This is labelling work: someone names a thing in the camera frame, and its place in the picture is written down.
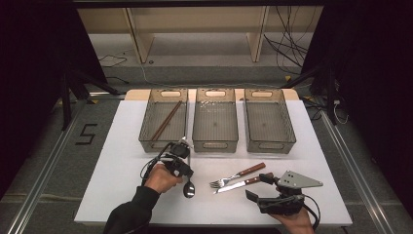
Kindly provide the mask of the black tripod stand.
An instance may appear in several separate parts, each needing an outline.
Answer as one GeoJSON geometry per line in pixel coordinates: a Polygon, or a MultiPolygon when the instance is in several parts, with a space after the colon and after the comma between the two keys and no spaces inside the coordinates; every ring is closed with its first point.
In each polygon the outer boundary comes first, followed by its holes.
{"type": "Polygon", "coordinates": [[[60,78],[60,97],[63,107],[62,129],[64,131],[67,129],[72,119],[69,92],[72,92],[76,99],[88,99],[91,94],[85,86],[86,83],[91,83],[92,85],[101,88],[103,91],[106,91],[113,96],[125,94],[125,92],[120,92],[80,70],[67,70],[60,78]]]}
{"type": "Polygon", "coordinates": [[[321,63],[316,65],[314,68],[300,74],[296,79],[288,81],[282,86],[282,89],[291,89],[309,78],[313,78],[310,93],[317,96],[322,94],[326,95],[327,116],[331,123],[336,125],[337,121],[334,114],[334,101],[336,99],[335,71],[331,64],[321,63]]]}

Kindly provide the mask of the fork with wooden handle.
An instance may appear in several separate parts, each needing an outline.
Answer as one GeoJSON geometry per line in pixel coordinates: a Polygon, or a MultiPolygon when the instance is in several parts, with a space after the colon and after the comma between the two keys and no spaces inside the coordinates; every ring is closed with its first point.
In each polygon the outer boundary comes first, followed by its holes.
{"type": "Polygon", "coordinates": [[[221,179],[219,179],[219,180],[213,181],[213,182],[211,182],[211,183],[209,184],[209,186],[210,186],[211,188],[222,188],[222,187],[224,187],[225,185],[227,185],[227,184],[228,184],[231,180],[233,180],[233,179],[236,179],[236,178],[239,178],[239,177],[242,177],[242,176],[249,175],[249,174],[251,174],[251,173],[254,173],[254,172],[256,172],[256,171],[259,171],[259,170],[261,170],[261,169],[264,169],[265,167],[266,167],[266,165],[265,165],[264,163],[259,163],[259,164],[257,164],[257,165],[254,165],[254,166],[250,167],[250,168],[247,168],[247,169],[245,169],[245,170],[242,170],[242,171],[240,171],[240,172],[238,172],[238,173],[236,173],[236,174],[234,174],[234,175],[231,175],[231,176],[229,176],[229,177],[223,177],[223,178],[221,178],[221,179]]]}

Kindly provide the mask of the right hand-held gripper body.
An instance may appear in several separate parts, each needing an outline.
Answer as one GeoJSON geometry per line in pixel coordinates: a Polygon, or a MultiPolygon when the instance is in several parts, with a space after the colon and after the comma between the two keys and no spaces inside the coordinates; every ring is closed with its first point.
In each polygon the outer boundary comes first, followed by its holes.
{"type": "Polygon", "coordinates": [[[286,171],[281,177],[275,177],[275,185],[280,195],[276,198],[260,198],[256,203],[262,214],[269,215],[295,215],[304,207],[303,188],[320,187],[323,183],[319,180],[286,171]]]}

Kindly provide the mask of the person's left hand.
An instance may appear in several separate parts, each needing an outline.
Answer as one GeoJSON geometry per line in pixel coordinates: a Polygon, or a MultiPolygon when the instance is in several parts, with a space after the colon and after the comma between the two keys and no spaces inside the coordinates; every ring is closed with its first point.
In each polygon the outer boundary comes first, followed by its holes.
{"type": "Polygon", "coordinates": [[[144,186],[155,190],[159,194],[162,194],[166,193],[182,181],[183,178],[181,176],[172,175],[163,164],[157,164],[151,170],[144,186]]]}

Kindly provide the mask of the black metal frame bar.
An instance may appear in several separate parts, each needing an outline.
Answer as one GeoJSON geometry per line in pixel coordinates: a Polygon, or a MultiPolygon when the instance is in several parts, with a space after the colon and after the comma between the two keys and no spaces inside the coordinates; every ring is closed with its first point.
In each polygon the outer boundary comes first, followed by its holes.
{"type": "Polygon", "coordinates": [[[319,6],[329,0],[70,0],[79,8],[319,6]]]}

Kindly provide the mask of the black curtain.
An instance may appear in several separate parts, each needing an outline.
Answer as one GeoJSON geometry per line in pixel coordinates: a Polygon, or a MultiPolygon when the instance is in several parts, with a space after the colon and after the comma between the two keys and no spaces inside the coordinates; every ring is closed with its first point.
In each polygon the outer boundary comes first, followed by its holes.
{"type": "Polygon", "coordinates": [[[68,69],[106,81],[73,0],[0,0],[0,198],[39,137],[68,69]]]}
{"type": "Polygon", "coordinates": [[[352,122],[413,216],[413,0],[325,0],[303,69],[331,59],[352,122]]]}

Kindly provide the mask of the white table sheet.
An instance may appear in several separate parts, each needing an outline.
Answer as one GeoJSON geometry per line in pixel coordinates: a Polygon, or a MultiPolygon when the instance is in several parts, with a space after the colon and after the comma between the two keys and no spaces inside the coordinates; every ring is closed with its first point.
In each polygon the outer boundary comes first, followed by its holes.
{"type": "MultiPolygon", "coordinates": [[[[276,187],[262,182],[215,194],[209,184],[219,178],[258,163],[265,163],[263,173],[282,176],[286,171],[316,179],[321,187],[305,188],[306,205],[321,213],[322,226],[349,226],[352,220],[327,165],[319,141],[304,104],[289,100],[288,112],[296,143],[287,154],[251,154],[246,151],[244,130],[244,104],[239,101],[239,141],[233,154],[191,154],[192,181],[196,195],[187,199],[182,187],[176,185],[162,195],[153,210],[152,224],[164,226],[269,226],[276,222],[262,214],[257,205],[249,201],[247,190],[261,197],[276,197],[276,187]]],[[[146,153],[137,138],[146,103],[124,100],[117,109],[112,126],[102,147],[94,173],[86,189],[77,222],[103,223],[118,205],[129,201],[141,183],[143,166],[155,157],[146,153]]]]}

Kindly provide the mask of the knife with wooden handle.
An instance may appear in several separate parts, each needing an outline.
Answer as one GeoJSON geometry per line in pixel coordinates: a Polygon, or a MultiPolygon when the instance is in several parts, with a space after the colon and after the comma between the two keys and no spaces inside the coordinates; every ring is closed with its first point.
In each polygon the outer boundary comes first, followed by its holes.
{"type": "Polygon", "coordinates": [[[213,194],[218,194],[218,193],[230,191],[230,190],[233,190],[233,189],[236,189],[236,188],[244,187],[244,186],[259,182],[259,181],[261,181],[262,178],[273,178],[273,177],[274,177],[273,173],[260,174],[259,176],[249,178],[249,179],[246,179],[246,180],[236,182],[234,184],[219,188],[216,191],[214,191],[213,194]]]}

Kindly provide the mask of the metal spoon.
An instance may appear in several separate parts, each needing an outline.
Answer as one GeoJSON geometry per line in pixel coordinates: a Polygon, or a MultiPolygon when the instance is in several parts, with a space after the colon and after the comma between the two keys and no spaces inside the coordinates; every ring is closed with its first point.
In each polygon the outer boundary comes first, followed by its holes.
{"type": "MultiPolygon", "coordinates": [[[[191,156],[190,155],[187,156],[187,165],[188,167],[191,168],[191,156]]],[[[187,177],[187,182],[184,184],[184,187],[183,187],[184,197],[187,199],[193,198],[195,196],[195,192],[196,192],[195,185],[191,181],[191,177],[187,177]]]]}

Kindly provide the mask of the long aluminium floor rail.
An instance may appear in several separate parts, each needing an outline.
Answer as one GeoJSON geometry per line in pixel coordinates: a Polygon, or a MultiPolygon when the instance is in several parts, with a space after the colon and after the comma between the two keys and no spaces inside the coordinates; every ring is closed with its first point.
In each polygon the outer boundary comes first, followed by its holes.
{"type": "Polygon", "coordinates": [[[366,207],[373,223],[378,229],[379,234],[394,234],[394,229],[392,228],[384,209],[380,205],[376,196],[373,194],[373,191],[368,185],[367,180],[363,176],[350,148],[344,141],[338,128],[330,122],[325,112],[321,113],[321,119],[325,127],[327,128],[336,148],[338,149],[339,155],[353,183],[355,184],[357,193],[360,196],[364,206],[366,207]]]}
{"type": "Polygon", "coordinates": [[[8,228],[7,234],[22,234],[28,221],[30,220],[41,195],[46,188],[47,183],[52,176],[56,164],[70,138],[75,125],[78,122],[78,118],[81,111],[75,111],[72,120],[67,125],[67,128],[61,132],[58,140],[50,153],[48,160],[46,161],[44,167],[42,168],[40,174],[37,176],[34,185],[30,189],[29,193],[24,196],[22,205],[20,206],[17,214],[13,218],[13,221],[8,228]]]}

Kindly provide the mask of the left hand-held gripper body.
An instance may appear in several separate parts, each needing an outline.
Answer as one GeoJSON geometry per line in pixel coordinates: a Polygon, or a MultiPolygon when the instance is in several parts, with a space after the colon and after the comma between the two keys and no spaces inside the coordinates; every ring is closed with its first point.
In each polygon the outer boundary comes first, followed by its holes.
{"type": "Polygon", "coordinates": [[[186,176],[185,169],[188,167],[184,162],[190,155],[189,145],[185,141],[168,144],[169,152],[161,157],[161,161],[173,176],[186,176]]]}

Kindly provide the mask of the person's right hand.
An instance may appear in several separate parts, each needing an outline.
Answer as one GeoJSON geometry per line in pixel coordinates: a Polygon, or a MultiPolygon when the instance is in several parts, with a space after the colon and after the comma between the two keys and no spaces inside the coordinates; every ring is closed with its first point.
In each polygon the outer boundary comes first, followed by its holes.
{"type": "Polygon", "coordinates": [[[302,208],[298,214],[272,214],[290,234],[315,234],[308,212],[302,208]]]}

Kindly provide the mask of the light wooden shelf unit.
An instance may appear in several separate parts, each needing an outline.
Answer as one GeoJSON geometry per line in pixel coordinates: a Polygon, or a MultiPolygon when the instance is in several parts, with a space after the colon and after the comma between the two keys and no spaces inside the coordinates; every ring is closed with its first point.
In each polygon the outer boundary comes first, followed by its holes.
{"type": "Polygon", "coordinates": [[[140,62],[147,61],[156,33],[240,32],[246,36],[251,60],[260,59],[266,32],[313,32],[322,6],[98,8],[78,11],[91,34],[128,33],[140,62]]]}

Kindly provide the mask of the translucent grey plastic bin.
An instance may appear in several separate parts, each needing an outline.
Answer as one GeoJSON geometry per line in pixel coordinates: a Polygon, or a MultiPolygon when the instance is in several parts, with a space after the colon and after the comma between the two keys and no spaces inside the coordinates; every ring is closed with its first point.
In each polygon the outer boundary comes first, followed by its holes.
{"type": "Polygon", "coordinates": [[[288,154],[296,142],[281,89],[245,89],[246,150],[288,154]]]}
{"type": "Polygon", "coordinates": [[[198,153],[234,153],[239,140],[234,89],[199,88],[192,140],[198,153]]]}
{"type": "Polygon", "coordinates": [[[147,153],[177,142],[187,131],[187,89],[153,89],[150,92],[138,140],[147,153]]]}

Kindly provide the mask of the short aluminium floor rail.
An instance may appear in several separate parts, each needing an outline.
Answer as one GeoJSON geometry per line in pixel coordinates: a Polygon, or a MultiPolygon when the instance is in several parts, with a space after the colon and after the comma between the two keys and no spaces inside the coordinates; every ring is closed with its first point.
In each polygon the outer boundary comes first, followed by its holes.
{"type": "Polygon", "coordinates": [[[113,95],[106,92],[91,92],[89,99],[125,99],[126,95],[113,95]]]}

